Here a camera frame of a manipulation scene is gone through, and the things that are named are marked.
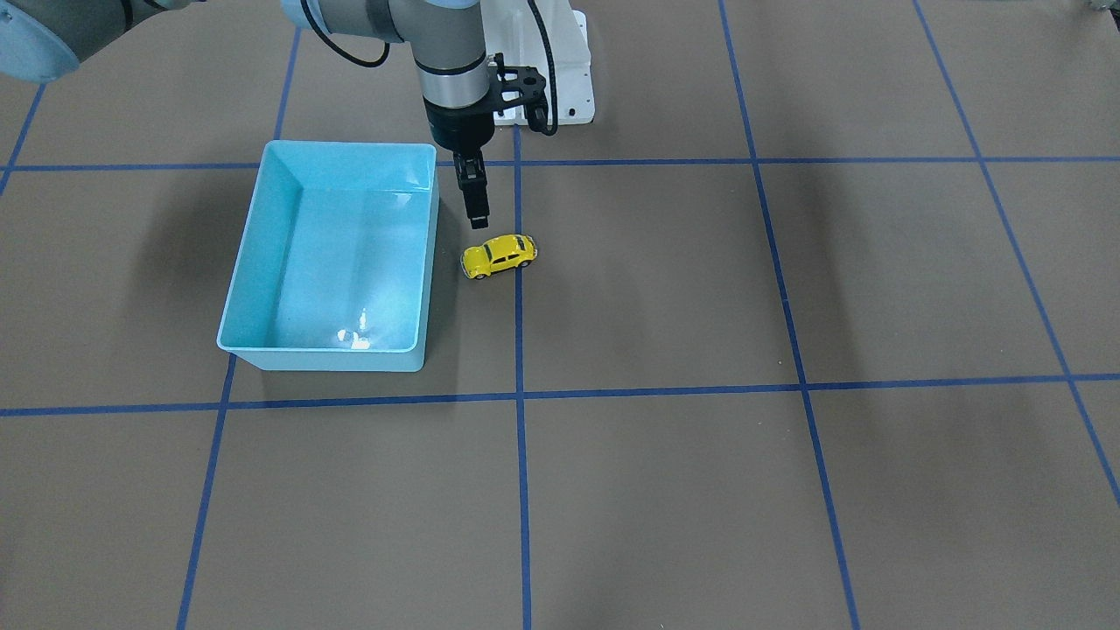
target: blue bin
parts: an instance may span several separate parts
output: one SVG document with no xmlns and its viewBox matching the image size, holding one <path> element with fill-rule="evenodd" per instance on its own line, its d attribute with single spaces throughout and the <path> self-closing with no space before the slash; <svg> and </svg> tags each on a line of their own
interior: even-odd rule
<svg viewBox="0 0 1120 630">
<path fill-rule="evenodd" d="M 419 370 L 438 204 L 430 145 L 269 142 L 218 346 L 262 370 Z"/>
</svg>

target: yellow car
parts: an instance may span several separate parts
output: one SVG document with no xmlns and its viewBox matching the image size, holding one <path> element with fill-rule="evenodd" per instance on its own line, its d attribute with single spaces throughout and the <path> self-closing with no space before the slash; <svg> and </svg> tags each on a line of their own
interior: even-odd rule
<svg viewBox="0 0 1120 630">
<path fill-rule="evenodd" d="M 463 252 L 463 272 L 468 278 L 480 280 L 491 274 L 529 267 L 536 260 L 536 241 L 525 234 L 503 234 L 495 237 L 482 247 L 467 248 Z"/>
</svg>

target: robotic arm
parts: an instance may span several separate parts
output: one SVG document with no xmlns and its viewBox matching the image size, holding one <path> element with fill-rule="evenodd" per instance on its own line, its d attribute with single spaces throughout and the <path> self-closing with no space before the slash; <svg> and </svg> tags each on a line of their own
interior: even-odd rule
<svg viewBox="0 0 1120 630">
<path fill-rule="evenodd" d="M 0 72 L 36 83 L 54 81 L 133 26 L 193 1 L 0 0 Z M 524 106 L 530 129 L 545 135 L 556 132 L 557 118 L 553 111 L 550 128 L 547 82 L 535 68 L 505 66 L 501 54 L 487 57 L 479 0 L 281 2 L 293 22 L 311 28 L 328 45 L 327 34 L 375 37 L 386 49 L 390 43 L 411 43 L 432 139 L 454 154 L 472 228 L 485 228 L 489 205 L 482 147 L 494 136 L 494 112 Z"/>
</svg>

